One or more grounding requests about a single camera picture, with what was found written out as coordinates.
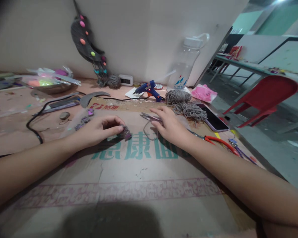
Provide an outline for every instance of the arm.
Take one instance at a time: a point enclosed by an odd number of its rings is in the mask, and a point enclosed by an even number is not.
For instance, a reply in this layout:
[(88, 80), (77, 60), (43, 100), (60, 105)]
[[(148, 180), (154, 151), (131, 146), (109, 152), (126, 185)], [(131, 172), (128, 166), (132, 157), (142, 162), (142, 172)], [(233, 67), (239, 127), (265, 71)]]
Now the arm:
[(0, 205), (76, 152), (123, 131), (117, 116), (94, 118), (74, 134), (0, 159)]
[(298, 190), (270, 172), (192, 135), (167, 107), (151, 109), (152, 124), (169, 142), (190, 153), (235, 196), (266, 221), (298, 227)]

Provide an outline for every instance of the pink plastic bag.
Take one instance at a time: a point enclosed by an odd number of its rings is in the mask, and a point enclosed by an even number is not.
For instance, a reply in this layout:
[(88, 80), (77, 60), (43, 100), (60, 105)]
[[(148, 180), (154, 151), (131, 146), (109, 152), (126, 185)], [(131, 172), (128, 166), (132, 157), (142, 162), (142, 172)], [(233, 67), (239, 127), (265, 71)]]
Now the pink plastic bag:
[(218, 93), (209, 89), (206, 84), (198, 84), (198, 86), (196, 86), (195, 89), (193, 89), (191, 94), (193, 97), (197, 99), (200, 99), (204, 102), (212, 103), (212, 101), (216, 98)]

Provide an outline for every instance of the small electronic device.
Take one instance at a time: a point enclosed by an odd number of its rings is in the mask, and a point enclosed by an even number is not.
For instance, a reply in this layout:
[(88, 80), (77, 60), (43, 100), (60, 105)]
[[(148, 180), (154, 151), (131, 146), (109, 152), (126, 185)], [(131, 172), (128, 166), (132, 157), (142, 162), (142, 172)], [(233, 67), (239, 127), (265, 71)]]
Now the small electronic device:
[(222, 132), (229, 129), (220, 118), (218, 118), (209, 108), (206, 107), (206, 105), (198, 104), (198, 106), (208, 115), (208, 119), (205, 122), (212, 129), (212, 131)]
[(120, 78), (122, 85), (124, 85), (124, 86), (132, 86), (133, 85), (133, 77), (131, 75), (120, 74), (120, 75), (118, 75), (118, 77)]

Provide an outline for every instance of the gray yarn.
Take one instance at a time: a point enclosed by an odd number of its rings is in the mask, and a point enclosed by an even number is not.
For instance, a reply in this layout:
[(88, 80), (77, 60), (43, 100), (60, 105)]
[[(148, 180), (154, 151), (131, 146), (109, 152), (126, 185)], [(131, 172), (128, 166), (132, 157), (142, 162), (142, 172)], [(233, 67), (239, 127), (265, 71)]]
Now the gray yarn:
[(109, 78), (100, 78), (98, 79), (98, 85), (103, 88), (108, 85), (112, 89), (118, 89), (121, 85), (121, 80), (117, 75), (111, 75)]
[(191, 94), (180, 91), (171, 90), (166, 94), (167, 105), (173, 106), (176, 115), (183, 114), (186, 118), (192, 118), (195, 121), (207, 120), (207, 114), (198, 105), (191, 103)]

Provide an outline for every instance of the clear plastic container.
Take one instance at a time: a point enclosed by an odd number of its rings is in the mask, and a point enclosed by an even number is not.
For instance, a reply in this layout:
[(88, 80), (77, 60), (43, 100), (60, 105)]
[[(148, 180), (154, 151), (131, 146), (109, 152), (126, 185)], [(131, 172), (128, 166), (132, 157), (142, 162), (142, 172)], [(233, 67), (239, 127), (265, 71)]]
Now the clear plastic container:
[(186, 37), (184, 39), (182, 51), (177, 56), (177, 61), (175, 62), (175, 73), (169, 79), (167, 91), (184, 90), (195, 60), (200, 54), (199, 49), (204, 47), (209, 39), (210, 35), (208, 33), (202, 33), (199, 36)]
[(184, 48), (178, 56), (178, 62), (175, 65), (175, 73), (171, 75), (167, 91), (170, 90), (184, 90), (189, 76), (192, 71), (195, 60), (199, 56), (200, 51)]

